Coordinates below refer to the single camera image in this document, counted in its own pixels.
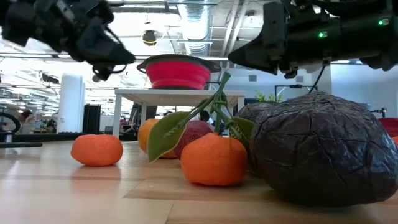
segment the green leaf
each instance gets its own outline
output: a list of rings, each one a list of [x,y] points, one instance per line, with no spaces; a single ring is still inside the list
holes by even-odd
[[[242,132],[243,137],[240,139],[241,143],[245,149],[250,149],[250,138],[254,123],[239,117],[233,117],[232,120],[238,125],[238,128]]]
[[[151,129],[147,143],[147,156],[149,162],[155,162],[160,156],[173,150],[187,124],[178,125],[190,112],[175,112],[163,117]]]
[[[256,95],[255,98],[259,101],[259,102],[264,102],[266,100],[266,96],[265,94],[261,93],[259,90],[256,90]]]
[[[256,168],[254,167],[254,161],[253,161],[253,155],[251,154],[250,150],[250,138],[251,138],[251,133],[253,131],[254,127],[254,122],[239,118],[239,117],[233,117],[232,120],[235,122],[235,124],[238,126],[240,131],[242,132],[242,137],[241,139],[238,139],[242,145],[244,146],[246,153],[248,154],[248,162],[249,162],[249,168],[253,174],[256,174]]]
[[[276,102],[282,102],[282,94],[279,94],[279,96],[278,96],[278,100],[276,101]]]
[[[276,101],[276,96],[271,94],[271,95],[268,96],[268,100],[269,101]]]

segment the green led light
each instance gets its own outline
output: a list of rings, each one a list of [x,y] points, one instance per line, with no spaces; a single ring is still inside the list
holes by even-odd
[[[377,22],[377,24],[379,24],[379,26],[386,26],[390,24],[390,20],[389,19],[381,19],[379,20],[379,22]]]
[[[318,33],[318,38],[325,38],[328,37],[328,32],[324,31],[324,32],[319,32]]]

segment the red apple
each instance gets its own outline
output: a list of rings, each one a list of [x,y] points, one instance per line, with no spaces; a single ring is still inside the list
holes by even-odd
[[[208,133],[212,133],[214,127],[204,121],[189,121],[187,123],[187,128],[182,134],[178,145],[174,148],[175,155],[181,159],[181,153],[187,144],[190,144],[194,140],[205,136]]]

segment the table leg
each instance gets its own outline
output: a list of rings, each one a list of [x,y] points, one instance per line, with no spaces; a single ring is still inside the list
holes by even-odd
[[[147,120],[147,103],[142,103],[141,108],[141,125]]]
[[[232,115],[234,115],[234,108],[228,107],[227,110],[228,110]]]
[[[239,96],[239,97],[238,97],[238,111],[239,111],[240,109],[242,109],[243,106],[244,106],[244,96]]]
[[[121,110],[122,110],[122,95],[116,94],[116,101],[114,104],[113,132],[112,132],[112,134],[116,137],[119,137],[120,133]]]

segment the white table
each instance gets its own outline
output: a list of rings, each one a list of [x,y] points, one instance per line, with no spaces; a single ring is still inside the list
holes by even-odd
[[[142,106],[141,121],[146,120],[147,106],[196,106],[203,99],[212,96],[215,90],[115,90],[116,102],[114,109],[113,135],[119,136],[122,97]],[[224,91],[228,99],[228,107],[244,106],[245,91]]]

